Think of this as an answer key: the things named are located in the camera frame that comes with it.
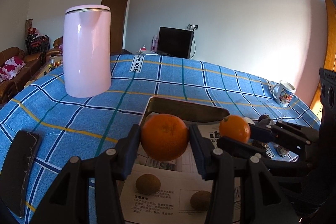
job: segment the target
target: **silver rivet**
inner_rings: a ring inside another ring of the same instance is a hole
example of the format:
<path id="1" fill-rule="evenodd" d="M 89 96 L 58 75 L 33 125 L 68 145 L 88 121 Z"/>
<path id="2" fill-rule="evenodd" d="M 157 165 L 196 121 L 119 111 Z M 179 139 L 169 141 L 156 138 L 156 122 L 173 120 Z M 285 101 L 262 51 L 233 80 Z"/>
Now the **silver rivet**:
<path id="1" fill-rule="evenodd" d="M 106 154 L 109 155 L 109 156 L 112 156 L 115 153 L 117 153 L 117 151 L 114 148 L 110 148 L 110 149 L 106 150 Z"/>
<path id="2" fill-rule="evenodd" d="M 214 150 L 212 150 L 212 152 L 215 154 L 215 155 L 221 155 L 223 154 L 223 150 L 220 149 L 220 148 L 215 148 Z"/>
<path id="3" fill-rule="evenodd" d="M 77 156 L 73 156 L 73 157 L 70 158 L 70 162 L 71 162 L 72 164 L 75 164 L 75 163 L 78 162 L 78 161 L 79 161 L 79 158 L 78 158 Z"/>
<path id="4" fill-rule="evenodd" d="M 254 164 L 257 164 L 259 162 L 259 159 L 256 156 L 250 157 L 250 161 L 253 162 Z"/>

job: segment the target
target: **television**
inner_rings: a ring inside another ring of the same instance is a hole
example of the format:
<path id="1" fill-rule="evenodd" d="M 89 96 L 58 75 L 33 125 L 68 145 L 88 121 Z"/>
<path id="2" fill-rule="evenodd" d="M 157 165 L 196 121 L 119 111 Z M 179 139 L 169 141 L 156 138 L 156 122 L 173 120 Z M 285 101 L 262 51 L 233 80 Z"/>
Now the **television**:
<path id="1" fill-rule="evenodd" d="M 189 59 L 193 37 L 192 31 L 160 27 L 157 53 Z"/>

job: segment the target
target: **pillow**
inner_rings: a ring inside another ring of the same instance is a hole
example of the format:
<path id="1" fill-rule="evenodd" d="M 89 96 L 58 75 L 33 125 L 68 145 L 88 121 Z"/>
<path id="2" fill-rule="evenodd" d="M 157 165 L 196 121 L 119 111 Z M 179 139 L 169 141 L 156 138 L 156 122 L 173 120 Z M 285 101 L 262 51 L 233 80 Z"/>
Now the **pillow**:
<path id="1" fill-rule="evenodd" d="M 26 63 L 24 63 L 23 60 L 18 56 L 13 56 L 11 59 L 8 59 L 5 62 L 5 65 L 14 65 L 15 67 L 21 69 L 24 65 L 26 65 Z"/>
<path id="2" fill-rule="evenodd" d="M 7 73 L 5 73 L 1 68 L 0 68 L 0 83 L 4 80 L 9 79 Z"/>
<path id="3" fill-rule="evenodd" d="M 4 65 L 2 70 L 8 75 L 8 79 L 12 79 L 19 73 L 21 69 L 14 65 Z"/>

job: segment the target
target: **plaid tablecloth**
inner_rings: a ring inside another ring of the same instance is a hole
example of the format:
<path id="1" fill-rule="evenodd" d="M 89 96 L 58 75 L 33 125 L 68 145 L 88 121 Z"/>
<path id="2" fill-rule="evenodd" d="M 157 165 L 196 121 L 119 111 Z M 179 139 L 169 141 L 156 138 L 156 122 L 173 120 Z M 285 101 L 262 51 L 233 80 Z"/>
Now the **plaid tablecloth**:
<path id="1" fill-rule="evenodd" d="M 258 76 L 194 60 L 165 56 L 111 57 L 110 89 L 90 98 L 74 98 L 65 92 L 63 68 L 28 86 L 0 110 L 0 168 L 18 130 L 43 137 L 34 161 L 26 195 L 28 224 L 35 208 L 61 168 L 73 155 L 87 159 L 113 147 L 138 123 L 151 96 L 219 106 L 258 120 L 272 119 L 319 128 L 309 107 L 294 97 L 279 106 L 268 83 Z M 90 182 L 90 222 L 95 223 L 94 181 Z"/>

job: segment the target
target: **orange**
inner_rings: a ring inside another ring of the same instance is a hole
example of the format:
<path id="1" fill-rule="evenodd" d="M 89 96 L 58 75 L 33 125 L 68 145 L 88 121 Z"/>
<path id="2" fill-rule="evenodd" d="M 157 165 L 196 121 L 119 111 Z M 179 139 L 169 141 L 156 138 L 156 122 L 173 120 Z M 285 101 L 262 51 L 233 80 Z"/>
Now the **orange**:
<path id="1" fill-rule="evenodd" d="M 155 160 L 177 159 L 186 150 L 188 142 L 187 126 L 173 115 L 154 115 L 142 127 L 141 145 L 147 155 Z"/>
<path id="2" fill-rule="evenodd" d="M 238 115 L 229 115 L 220 122 L 219 134 L 247 143 L 251 135 L 251 129 L 248 122 L 242 117 Z"/>

